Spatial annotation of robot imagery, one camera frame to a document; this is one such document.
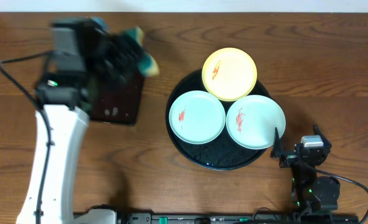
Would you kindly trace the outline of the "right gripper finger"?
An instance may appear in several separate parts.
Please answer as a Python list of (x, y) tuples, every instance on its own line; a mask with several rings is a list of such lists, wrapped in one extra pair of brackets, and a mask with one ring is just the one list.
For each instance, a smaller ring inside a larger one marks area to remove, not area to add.
[(278, 132), (278, 128), (275, 127), (275, 137), (274, 137), (272, 152), (281, 152), (281, 151), (282, 151), (282, 147), (281, 147), (280, 135)]
[(322, 134), (322, 132), (319, 130), (319, 128), (318, 128), (318, 126), (316, 124), (313, 125), (313, 133), (314, 133), (314, 135), (318, 135), (321, 138), (324, 147), (330, 147), (331, 146), (331, 143)]

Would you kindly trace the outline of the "green yellow sponge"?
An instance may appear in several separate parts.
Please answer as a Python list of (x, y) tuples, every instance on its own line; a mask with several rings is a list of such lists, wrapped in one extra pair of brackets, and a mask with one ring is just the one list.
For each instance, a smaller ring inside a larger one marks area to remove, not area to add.
[(143, 54), (138, 62), (137, 68), (144, 77), (155, 77), (160, 74), (159, 66), (155, 59), (144, 49), (144, 32), (139, 27), (124, 30), (123, 33), (133, 39)]

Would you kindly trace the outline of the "light blue plate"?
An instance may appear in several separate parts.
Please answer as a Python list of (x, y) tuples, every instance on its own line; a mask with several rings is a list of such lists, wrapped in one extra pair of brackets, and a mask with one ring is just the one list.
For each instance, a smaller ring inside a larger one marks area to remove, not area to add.
[(213, 141), (225, 127), (222, 103), (206, 91), (182, 94), (172, 103), (168, 113), (169, 126), (182, 141), (205, 144)]
[(285, 132), (286, 117), (277, 102), (262, 95), (248, 95), (233, 103), (226, 116), (230, 137), (240, 146), (266, 149), (273, 145), (275, 134)]

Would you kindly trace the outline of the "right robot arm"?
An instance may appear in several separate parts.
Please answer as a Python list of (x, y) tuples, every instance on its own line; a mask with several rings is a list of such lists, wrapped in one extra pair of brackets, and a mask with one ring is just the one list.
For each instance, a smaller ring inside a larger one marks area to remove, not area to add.
[(324, 223), (332, 222), (331, 212), (337, 210), (340, 182), (335, 177), (317, 176), (316, 166), (321, 165), (332, 145), (316, 125), (312, 136), (303, 136), (292, 151), (282, 149), (277, 129), (274, 133), (270, 157), (279, 160), (281, 168), (290, 168), (293, 174), (292, 199), (298, 209), (293, 212), (296, 222), (310, 222), (312, 218)]

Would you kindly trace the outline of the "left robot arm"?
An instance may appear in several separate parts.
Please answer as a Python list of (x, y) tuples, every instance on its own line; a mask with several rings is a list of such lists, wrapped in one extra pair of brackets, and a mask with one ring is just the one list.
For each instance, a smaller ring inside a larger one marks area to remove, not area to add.
[(90, 121), (136, 122), (144, 78), (158, 66), (139, 27), (110, 34), (93, 19), (74, 19), (53, 23), (52, 34), (35, 85), (37, 141), (17, 222), (118, 223), (118, 212), (105, 205), (73, 214), (80, 148)]

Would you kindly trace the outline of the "black rectangular tray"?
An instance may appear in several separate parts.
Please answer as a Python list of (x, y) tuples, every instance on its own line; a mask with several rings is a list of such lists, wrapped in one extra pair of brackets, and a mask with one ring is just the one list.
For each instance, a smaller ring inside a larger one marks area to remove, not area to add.
[(110, 81), (102, 86), (99, 97), (94, 103), (91, 121), (112, 124), (135, 125), (144, 77), (136, 72), (126, 84)]

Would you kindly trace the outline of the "round black tray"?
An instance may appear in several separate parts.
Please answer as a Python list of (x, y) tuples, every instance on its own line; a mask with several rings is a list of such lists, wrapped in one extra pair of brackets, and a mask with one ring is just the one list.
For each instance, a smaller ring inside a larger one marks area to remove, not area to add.
[(201, 69), (190, 73), (176, 85), (169, 96), (165, 112), (166, 129), (171, 142), (186, 159), (212, 170), (234, 170), (251, 164), (266, 151), (240, 146), (230, 137), (226, 128), (214, 140), (205, 144), (189, 144), (179, 139), (170, 127), (169, 110), (180, 95), (192, 90), (205, 90)]

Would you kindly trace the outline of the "yellow plate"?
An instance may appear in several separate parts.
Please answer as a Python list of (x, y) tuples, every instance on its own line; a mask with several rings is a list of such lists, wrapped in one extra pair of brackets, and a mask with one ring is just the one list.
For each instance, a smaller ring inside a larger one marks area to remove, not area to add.
[(247, 96), (257, 82), (254, 60), (243, 50), (227, 47), (213, 52), (202, 67), (205, 89), (222, 101)]

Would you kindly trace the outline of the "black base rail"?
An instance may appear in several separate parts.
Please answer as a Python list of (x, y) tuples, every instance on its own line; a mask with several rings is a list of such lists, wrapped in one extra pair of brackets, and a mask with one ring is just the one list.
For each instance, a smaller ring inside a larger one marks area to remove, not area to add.
[(333, 223), (356, 224), (358, 218), (351, 215), (303, 216), (297, 220), (289, 215), (171, 215), (151, 213), (119, 214), (113, 210), (91, 210), (73, 215), (74, 223), (120, 223), (120, 224), (233, 224), (233, 223)]

